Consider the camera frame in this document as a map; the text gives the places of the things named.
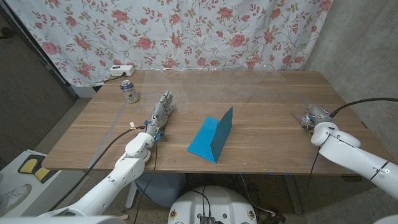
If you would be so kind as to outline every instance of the blue cardboard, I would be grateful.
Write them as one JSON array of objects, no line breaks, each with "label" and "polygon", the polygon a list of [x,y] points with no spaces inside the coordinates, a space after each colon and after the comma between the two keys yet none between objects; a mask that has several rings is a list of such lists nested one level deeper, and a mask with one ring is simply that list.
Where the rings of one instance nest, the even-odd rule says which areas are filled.
[{"label": "blue cardboard", "polygon": [[221,121],[207,116],[198,134],[189,145],[188,152],[217,163],[232,128],[232,116],[232,107],[224,114]]}]

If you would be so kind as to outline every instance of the gray wall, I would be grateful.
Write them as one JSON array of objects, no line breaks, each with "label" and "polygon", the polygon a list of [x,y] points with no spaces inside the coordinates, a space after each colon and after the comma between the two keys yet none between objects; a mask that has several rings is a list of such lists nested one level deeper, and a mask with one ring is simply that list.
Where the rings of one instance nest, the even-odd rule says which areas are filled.
[{"label": "gray wall", "polygon": [[[396,0],[333,1],[304,70],[321,72],[346,102],[398,98],[397,9]],[[351,108],[398,161],[398,103]]]}]

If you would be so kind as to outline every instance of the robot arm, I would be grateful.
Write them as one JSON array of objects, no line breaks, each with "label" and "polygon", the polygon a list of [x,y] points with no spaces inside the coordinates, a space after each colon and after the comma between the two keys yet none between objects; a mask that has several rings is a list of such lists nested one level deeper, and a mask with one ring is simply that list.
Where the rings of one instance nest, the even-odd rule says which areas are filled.
[{"label": "robot arm", "polygon": [[319,153],[367,178],[376,186],[398,199],[398,166],[381,157],[366,152],[354,136],[340,131],[328,112],[317,106],[309,106],[309,113],[302,124],[313,126],[311,143],[320,146]]},{"label": "robot arm", "polygon": [[144,172],[145,162],[150,158],[148,147],[152,147],[155,141],[159,140],[160,132],[164,130],[169,114],[175,107],[172,105],[172,97],[173,94],[166,91],[160,98],[145,132],[139,133],[126,145],[125,153],[107,177],[73,205],[47,212],[39,217],[101,215],[117,194]]}]

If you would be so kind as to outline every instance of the cable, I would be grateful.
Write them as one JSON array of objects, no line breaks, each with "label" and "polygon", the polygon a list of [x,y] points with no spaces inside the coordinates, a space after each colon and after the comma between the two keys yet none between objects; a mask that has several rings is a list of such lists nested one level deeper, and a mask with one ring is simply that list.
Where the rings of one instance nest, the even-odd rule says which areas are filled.
[{"label": "cable", "polygon": [[133,224],[136,224],[137,217],[138,217],[139,206],[140,206],[140,204],[141,204],[141,200],[142,200],[142,198],[143,198],[143,196],[144,196],[144,194],[145,194],[145,191],[147,190],[147,187],[148,187],[150,181],[151,181],[152,178],[154,177],[154,173],[155,173],[155,169],[156,169],[156,161],[157,161],[157,141],[156,141],[155,151],[156,151],[156,153],[155,153],[155,165],[154,165],[154,170],[152,171],[152,174],[150,175],[150,179],[149,179],[149,181],[148,181],[148,184],[145,186],[144,191],[142,192],[141,198],[139,199],[138,206],[137,206],[136,217],[135,217],[135,219],[134,219],[134,223],[133,223]]},{"label": "cable", "polygon": [[202,194],[202,193],[200,193],[200,192],[197,192],[196,190],[190,190],[190,191],[202,195],[202,197],[204,197],[204,198],[207,200],[207,204],[209,205],[209,217],[210,217],[210,214],[211,214],[211,212],[210,212],[210,211],[211,211],[211,210],[210,210],[210,202],[209,202],[209,200],[207,199],[206,195],[205,195],[205,194]]},{"label": "cable", "polygon": [[202,192],[202,195],[201,195],[201,201],[203,202],[203,215],[205,215],[205,189],[206,189],[206,185],[204,186],[204,188],[203,188],[203,192]]},{"label": "cable", "polygon": [[310,189],[310,183],[311,183],[311,177],[312,177],[312,171],[313,171],[313,167],[315,166],[315,162],[318,159],[318,155],[319,155],[319,150],[321,149],[321,147],[319,147],[317,155],[315,156],[315,160],[313,161],[312,167],[311,167],[311,173],[310,173],[310,179],[308,180],[308,187],[307,187],[307,192],[305,193],[305,195],[308,194],[308,190]]},{"label": "cable", "polygon": [[118,79],[120,79],[120,78],[125,77],[126,75],[127,75],[126,72],[123,72],[121,76],[116,77],[116,78],[112,78],[112,79],[110,79],[110,80],[105,80],[104,83],[110,82],[110,81],[113,81],[113,80],[118,80]]},{"label": "cable", "polygon": [[246,189],[246,193],[247,193],[247,195],[248,195],[248,199],[249,199],[250,204],[253,205],[254,207],[256,207],[256,208],[262,210],[263,212],[268,212],[268,213],[271,213],[271,214],[273,214],[273,215],[276,215],[275,212],[270,211],[270,210],[266,210],[266,209],[263,209],[263,208],[260,208],[260,207],[258,207],[257,205],[255,205],[255,204],[251,201],[250,196],[249,196],[249,192],[248,192],[248,187],[246,186],[246,183],[245,183],[245,181],[244,181],[244,179],[243,179],[242,174],[240,174],[240,176],[241,176],[241,178],[242,178],[244,188]]},{"label": "cable", "polygon": [[357,100],[357,101],[354,101],[354,102],[351,102],[351,103],[347,103],[347,104],[345,104],[343,106],[340,106],[339,108],[337,108],[337,110],[334,110],[334,112],[332,112],[330,114],[330,117],[333,118],[334,116],[336,116],[336,114],[340,110],[342,110],[343,108],[346,108],[347,106],[355,105],[355,104],[358,104],[358,103],[370,102],[370,101],[379,101],[379,100],[398,102],[398,98],[383,98],[383,97],[382,98],[368,98],[368,99],[364,99],[364,100]]},{"label": "cable", "polygon": [[111,141],[111,143],[110,143],[108,146],[106,146],[106,148],[104,149],[104,151],[97,157],[97,159],[94,161],[93,165],[91,165],[90,168],[87,169],[87,171],[85,172],[85,174],[83,175],[83,177],[80,178],[80,180],[72,187],[72,189],[70,189],[70,190],[68,191],[68,193],[67,193],[66,195],[64,195],[64,196],[63,196],[63,197],[62,197],[62,198],[49,210],[49,212],[51,212],[51,211],[54,210],[58,205],[60,205],[61,202],[64,201],[65,198],[66,198],[67,196],[69,196],[70,193],[72,193],[73,190],[74,190],[75,188],[77,188],[77,186],[79,186],[79,184],[83,181],[83,179],[84,179],[84,178],[88,175],[88,173],[90,173],[90,171],[94,168],[95,164],[97,164],[97,162],[101,159],[101,157],[105,154],[105,152],[109,149],[109,147],[112,146],[112,144],[113,144],[116,140],[118,140],[121,136],[127,134],[128,132],[130,132],[130,131],[132,131],[132,130],[135,130],[135,128],[128,129],[127,131],[121,133],[118,137],[116,137],[115,139],[113,139],[113,140]]}]

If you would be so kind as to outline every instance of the white shoe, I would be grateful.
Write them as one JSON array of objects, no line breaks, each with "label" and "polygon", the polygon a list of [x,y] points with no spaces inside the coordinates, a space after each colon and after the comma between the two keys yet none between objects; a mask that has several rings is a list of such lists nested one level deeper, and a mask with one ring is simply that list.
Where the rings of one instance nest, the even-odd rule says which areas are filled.
[{"label": "white shoe", "polygon": [[0,217],[23,202],[31,190],[32,186],[25,184],[6,194],[0,195]]}]

